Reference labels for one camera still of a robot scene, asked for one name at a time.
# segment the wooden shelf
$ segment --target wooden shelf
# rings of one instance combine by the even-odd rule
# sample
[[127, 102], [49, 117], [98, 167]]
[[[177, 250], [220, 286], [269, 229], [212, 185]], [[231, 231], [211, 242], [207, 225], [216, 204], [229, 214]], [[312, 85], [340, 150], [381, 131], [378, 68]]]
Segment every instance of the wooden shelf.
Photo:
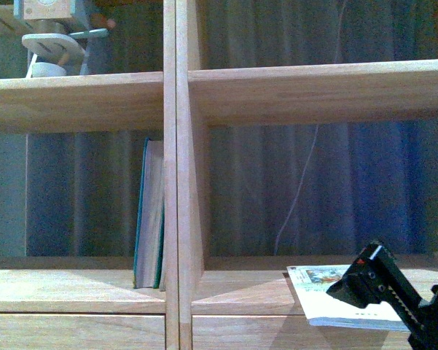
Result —
[[438, 117], [438, 60], [190, 71], [210, 126]]
[[162, 127], [162, 72], [0, 79], [0, 133]]
[[[353, 257], [211, 258], [192, 302], [193, 315], [304, 315], [288, 265], [350, 264]], [[425, 298], [438, 283], [434, 263], [424, 256], [399, 258], [399, 266]]]
[[126, 263], [117, 258], [0, 260], [0, 313], [164, 314], [165, 293], [134, 289]]

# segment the gray curtain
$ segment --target gray curtain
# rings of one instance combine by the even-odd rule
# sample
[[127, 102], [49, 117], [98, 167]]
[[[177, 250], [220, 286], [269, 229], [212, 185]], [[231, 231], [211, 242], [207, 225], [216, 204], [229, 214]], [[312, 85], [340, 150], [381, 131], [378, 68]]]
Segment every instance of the gray curtain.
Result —
[[[209, 1], [209, 66], [435, 58], [432, 10], [429, 0]], [[94, 67], [161, 70], [161, 6], [107, 12], [119, 25]], [[423, 252], [438, 228], [438, 120], [321, 125], [289, 215], [315, 129], [212, 130], [211, 254], [351, 254], [374, 237]], [[148, 135], [161, 131], [0, 136], [0, 255], [132, 254]]]
[[[429, 0], [208, 1], [209, 68], [436, 58]], [[211, 255], [425, 252], [438, 229], [438, 120], [217, 128]]]
[[[93, 73], [162, 71], [162, 4], [103, 11], [117, 27], [93, 43]], [[20, 38], [0, 39], [4, 58], [0, 78], [24, 77]], [[133, 255], [147, 136], [162, 131], [0, 136], [0, 256]]]

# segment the white cable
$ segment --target white cable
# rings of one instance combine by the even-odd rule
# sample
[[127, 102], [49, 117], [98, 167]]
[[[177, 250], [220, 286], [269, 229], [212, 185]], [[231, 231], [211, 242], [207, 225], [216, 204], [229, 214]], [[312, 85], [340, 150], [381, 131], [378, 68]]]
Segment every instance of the white cable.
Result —
[[303, 172], [301, 174], [300, 184], [298, 185], [297, 194], [295, 195], [295, 197], [293, 199], [292, 206], [290, 207], [289, 213], [286, 215], [286, 219], [283, 222], [282, 227], [280, 228], [280, 230], [277, 233], [277, 238], [275, 239], [274, 255], [277, 255], [278, 242], [280, 241], [280, 236], [282, 235], [282, 232], [285, 229], [286, 224], [290, 220], [290, 216], [292, 215], [294, 207], [297, 205], [298, 198], [300, 196], [301, 187], [303, 185], [303, 179], [305, 178], [305, 174], [306, 174], [306, 169], [308, 168], [309, 160], [311, 159], [311, 155], [313, 154], [314, 146], [316, 145], [316, 140], [318, 138], [318, 131], [319, 131], [319, 124], [316, 124], [316, 129], [314, 130], [313, 144], [311, 144], [311, 148], [309, 150], [308, 158], [306, 158], [306, 163], [305, 163], [305, 167], [303, 168]]
[[[334, 64], [338, 63], [339, 54], [340, 54], [340, 37], [342, 36], [342, 24], [343, 24], [343, 15], [345, 13], [345, 8], [347, 6], [348, 0], [343, 0], [342, 8], [340, 9], [340, 15], [338, 16], [338, 24], [337, 24], [337, 39], [335, 44], [335, 54], [334, 54]], [[306, 175], [306, 169], [308, 168], [309, 161], [311, 159], [311, 155], [313, 155], [313, 150], [316, 145], [316, 141], [318, 138], [318, 132], [319, 132], [319, 124], [316, 124], [316, 128], [314, 129], [314, 137], [313, 137], [313, 144], [311, 145], [311, 148], [308, 153], [308, 158], [306, 158], [306, 163], [303, 168], [300, 183], [298, 184], [297, 194], [295, 195], [292, 205], [290, 206], [289, 213], [286, 215], [285, 221], [283, 222], [282, 226], [280, 227], [280, 230], [277, 233], [277, 237], [275, 237], [275, 245], [274, 245], [274, 255], [277, 255], [278, 252], [278, 244], [280, 242], [280, 237], [282, 236], [282, 232], [285, 229], [286, 225], [288, 224], [290, 220], [290, 216], [293, 213], [294, 207], [298, 203], [298, 198], [300, 197], [300, 191], [301, 187], [303, 185], [303, 181], [305, 179]]]

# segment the vertical wooden divider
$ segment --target vertical wooden divider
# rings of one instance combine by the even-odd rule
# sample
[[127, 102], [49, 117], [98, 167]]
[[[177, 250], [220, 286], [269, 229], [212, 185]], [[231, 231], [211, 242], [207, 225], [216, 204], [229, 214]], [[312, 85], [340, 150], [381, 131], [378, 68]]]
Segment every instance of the vertical wooden divider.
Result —
[[167, 257], [165, 348], [180, 349], [176, 159], [176, 1], [163, 2], [165, 254]]
[[204, 271], [208, 232], [208, 129], [189, 93], [200, 69], [197, 2], [176, 2], [176, 105], [180, 347], [192, 349], [191, 302]]

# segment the paperback book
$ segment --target paperback book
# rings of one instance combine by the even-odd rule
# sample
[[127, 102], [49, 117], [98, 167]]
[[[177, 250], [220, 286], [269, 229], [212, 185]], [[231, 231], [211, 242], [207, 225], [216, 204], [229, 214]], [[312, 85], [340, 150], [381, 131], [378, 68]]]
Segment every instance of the paperback book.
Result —
[[326, 293], [350, 265], [288, 266], [292, 284], [309, 324], [368, 330], [409, 330], [390, 304], [369, 304], [357, 308]]
[[147, 139], [144, 144], [139, 190], [134, 287], [159, 288], [162, 275], [164, 239], [163, 142]]

